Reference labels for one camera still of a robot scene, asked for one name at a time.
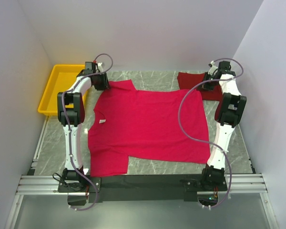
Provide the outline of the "yellow plastic tray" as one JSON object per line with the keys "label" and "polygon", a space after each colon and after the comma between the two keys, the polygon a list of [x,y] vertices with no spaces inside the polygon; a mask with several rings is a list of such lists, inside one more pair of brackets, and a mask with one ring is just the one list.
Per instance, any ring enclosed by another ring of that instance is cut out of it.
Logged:
{"label": "yellow plastic tray", "polygon": [[57,95],[68,90],[76,81],[77,75],[84,69],[82,64],[56,64],[49,76],[43,92],[38,112],[45,116],[57,116]]}

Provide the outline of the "bright red t-shirt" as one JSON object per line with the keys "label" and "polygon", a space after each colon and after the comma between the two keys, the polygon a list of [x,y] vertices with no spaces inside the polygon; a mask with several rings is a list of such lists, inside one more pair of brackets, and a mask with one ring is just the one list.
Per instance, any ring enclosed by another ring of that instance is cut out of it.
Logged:
{"label": "bright red t-shirt", "polygon": [[137,90],[131,80],[110,82],[88,132],[94,177],[126,174],[129,157],[204,164],[209,132],[199,91]]}

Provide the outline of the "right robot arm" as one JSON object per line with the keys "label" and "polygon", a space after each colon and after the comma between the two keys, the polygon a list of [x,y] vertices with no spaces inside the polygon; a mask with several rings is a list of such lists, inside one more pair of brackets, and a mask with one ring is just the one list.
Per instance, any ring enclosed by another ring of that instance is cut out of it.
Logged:
{"label": "right robot arm", "polygon": [[211,143],[210,157],[202,171],[200,186],[203,190],[227,190],[225,166],[228,162],[227,152],[232,133],[240,123],[247,97],[241,95],[236,85],[236,78],[244,73],[242,65],[232,58],[220,58],[209,63],[209,71],[204,74],[203,81],[197,87],[201,92],[210,92],[216,86],[221,88],[221,98],[215,111],[216,134]]}

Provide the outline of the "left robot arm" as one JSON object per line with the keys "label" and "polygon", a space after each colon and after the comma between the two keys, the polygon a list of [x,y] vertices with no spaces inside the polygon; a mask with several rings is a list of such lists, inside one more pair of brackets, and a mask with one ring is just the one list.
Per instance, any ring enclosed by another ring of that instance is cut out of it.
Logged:
{"label": "left robot arm", "polygon": [[60,175],[59,192],[82,192],[89,189],[88,176],[84,174],[81,156],[81,130],[85,119],[84,94],[91,88],[109,89],[107,73],[101,63],[86,62],[76,76],[75,83],[57,95],[58,120],[65,136],[65,168]]}

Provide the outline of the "folded dark red t-shirt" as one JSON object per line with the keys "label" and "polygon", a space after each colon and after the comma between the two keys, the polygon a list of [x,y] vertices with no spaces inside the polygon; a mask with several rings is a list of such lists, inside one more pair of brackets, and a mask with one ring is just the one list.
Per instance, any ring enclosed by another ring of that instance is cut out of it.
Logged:
{"label": "folded dark red t-shirt", "polygon": [[[192,89],[194,86],[203,81],[205,73],[182,73],[179,72],[177,76],[177,81],[179,89]],[[200,90],[202,99],[206,101],[221,101],[222,90],[219,84],[217,84],[212,91]]]}

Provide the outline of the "black base beam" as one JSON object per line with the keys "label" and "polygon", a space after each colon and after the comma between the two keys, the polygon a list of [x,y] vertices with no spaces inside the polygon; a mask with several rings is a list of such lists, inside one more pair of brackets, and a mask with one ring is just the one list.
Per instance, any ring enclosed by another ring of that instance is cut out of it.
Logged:
{"label": "black base beam", "polygon": [[198,192],[227,191],[227,182],[219,184],[203,182],[199,174],[173,175],[122,175],[93,177],[96,186],[86,187],[80,183],[60,183],[58,193],[83,194],[92,203],[109,201],[184,200],[197,201]]}

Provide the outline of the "aluminium rail frame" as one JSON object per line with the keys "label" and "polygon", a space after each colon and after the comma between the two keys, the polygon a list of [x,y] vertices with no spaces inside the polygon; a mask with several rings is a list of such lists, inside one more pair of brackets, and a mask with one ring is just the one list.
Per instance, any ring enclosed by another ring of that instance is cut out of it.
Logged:
{"label": "aluminium rail frame", "polygon": [[76,212],[49,176],[20,179],[8,229],[276,229],[278,222],[261,174],[237,173],[224,203],[207,210],[180,200],[105,202]]}

